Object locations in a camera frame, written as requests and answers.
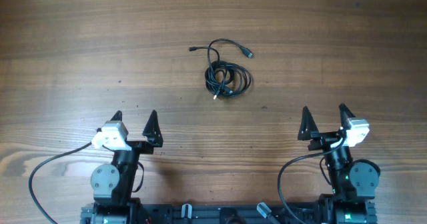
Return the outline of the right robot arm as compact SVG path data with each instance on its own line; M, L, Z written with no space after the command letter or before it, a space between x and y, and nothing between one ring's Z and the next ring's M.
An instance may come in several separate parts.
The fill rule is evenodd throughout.
M320 151L333 193L322 194L314 207L314 223L376 223L371 202L379 184L380 168L367 160L353 160L350 149L370 132L367 120L357 118L344 105L339 106L341 126L321 133L307 107L302 110L298 140L309 141L309 151Z

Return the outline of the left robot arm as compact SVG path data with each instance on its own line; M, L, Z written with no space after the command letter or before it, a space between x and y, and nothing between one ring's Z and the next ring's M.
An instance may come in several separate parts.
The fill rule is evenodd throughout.
M95 168L91 174L93 205L81 209L81 224L133 224L151 223L150 214L141 200L131 195L141 189L133 188L138 168L143 165L139 156L152 155L156 147L163 145L157 111L153 110L142 132L142 141L129 141L129 132L122 121L122 112L106 121L97 130L92 144L113 151L110 164Z

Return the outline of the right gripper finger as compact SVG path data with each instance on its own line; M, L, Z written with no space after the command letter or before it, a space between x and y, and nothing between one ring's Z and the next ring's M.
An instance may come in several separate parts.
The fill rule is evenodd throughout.
M314 121L314 118L308 107L305 106L302 109L302 121L300 125L300 130L298 132L298 140L307 141L317 139L319 136L320 133Z
M340 110L341 126L344 129L349 129L350 124L348 123L348 119L354 118L355 115L348 109L348 107L344 103L341 103L339 105L339 110Z

